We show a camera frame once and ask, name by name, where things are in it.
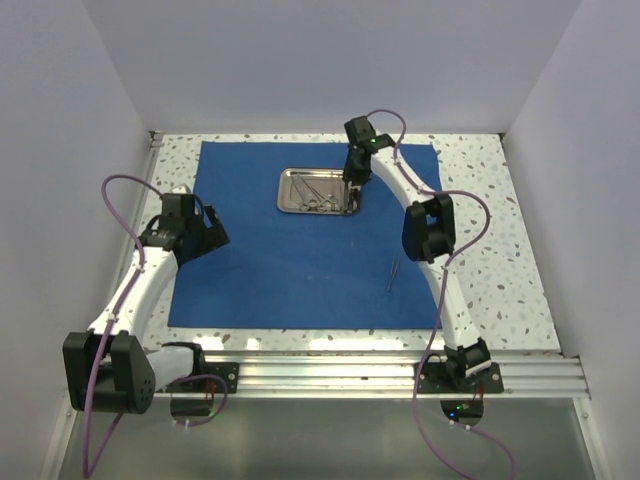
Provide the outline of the blue surgical drape cloth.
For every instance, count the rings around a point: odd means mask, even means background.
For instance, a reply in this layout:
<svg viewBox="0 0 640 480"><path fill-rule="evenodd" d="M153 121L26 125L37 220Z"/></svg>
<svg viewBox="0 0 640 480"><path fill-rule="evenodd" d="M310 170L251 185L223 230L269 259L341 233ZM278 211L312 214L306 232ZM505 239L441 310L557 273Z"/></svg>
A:
<svg viewBox="0 0 640 480"><path fill-rule="evenodd" d="M213 205L230 243L179 269L170 325L431 328L436 302L402 250L404 209L380 179L364 187L355 215L286 214L276 205L284 169L339 168L346 155L339 143L204 143L195 193Z"/></svg>

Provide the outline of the thin steel tweezers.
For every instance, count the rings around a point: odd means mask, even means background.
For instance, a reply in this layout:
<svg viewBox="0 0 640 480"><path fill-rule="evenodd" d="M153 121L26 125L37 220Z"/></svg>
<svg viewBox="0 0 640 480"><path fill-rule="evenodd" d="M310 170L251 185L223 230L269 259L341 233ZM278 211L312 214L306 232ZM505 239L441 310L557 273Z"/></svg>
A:
<svg viewBox="0 0 640 480"><path fill-rule="evenodd" d="M390 275L387 283L387 291L390 291L392 289L398 269L399 269L399 255L395 254L392 260L391 268L390 268Z"/></svg>

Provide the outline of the steel surgical scissors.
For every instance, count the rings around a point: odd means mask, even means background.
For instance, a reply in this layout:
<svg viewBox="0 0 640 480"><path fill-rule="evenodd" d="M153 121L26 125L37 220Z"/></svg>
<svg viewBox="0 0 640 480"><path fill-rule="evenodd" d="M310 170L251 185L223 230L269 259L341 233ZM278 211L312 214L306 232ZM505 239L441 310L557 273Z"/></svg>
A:
<svg viewBox="0 0 640 480"><path fill-rule="evenodd" d="M316 211L319 206L318 199L303 182L301 176L298 173L293 173L291 175L291 182L294 190L300 197L299 209L303 212Z"/></svg>

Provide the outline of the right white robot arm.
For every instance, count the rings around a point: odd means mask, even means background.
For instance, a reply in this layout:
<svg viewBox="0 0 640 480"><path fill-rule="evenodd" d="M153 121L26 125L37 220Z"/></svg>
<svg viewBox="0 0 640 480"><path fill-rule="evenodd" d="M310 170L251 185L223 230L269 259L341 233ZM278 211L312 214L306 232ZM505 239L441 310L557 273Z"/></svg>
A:
<svg viewBox="0 0 640 480"><path fill-rule="evenodd" d="M399 141L375 130L366 116L344 124L348 153L343 168L345 189L353 194L376 176L404 209L401 243L409 260L418 264L437 302L436 328L444 340L445 361L439 364L451 389L468 392L491 366L491 356L452 263L468 247L456 246L454 198L479 198L468 192L438 192L409 166Z"/></svg>

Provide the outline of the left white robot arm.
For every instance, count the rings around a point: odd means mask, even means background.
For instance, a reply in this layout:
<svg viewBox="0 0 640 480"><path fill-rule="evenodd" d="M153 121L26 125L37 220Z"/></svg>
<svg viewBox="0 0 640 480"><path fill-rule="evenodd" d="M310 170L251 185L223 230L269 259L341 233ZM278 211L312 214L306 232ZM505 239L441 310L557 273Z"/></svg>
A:
<svg viewBox="0 0 640 480"><path fill-rule="evenodd" d="M146 412L158 390L201 390L211 382L201 346L172 341L146 353L142 336L179 269L229 242L215 209L184 185L160 197L161 211L137 238L113 297L84 332L62 346L71 405L77 411Z"/></svg>

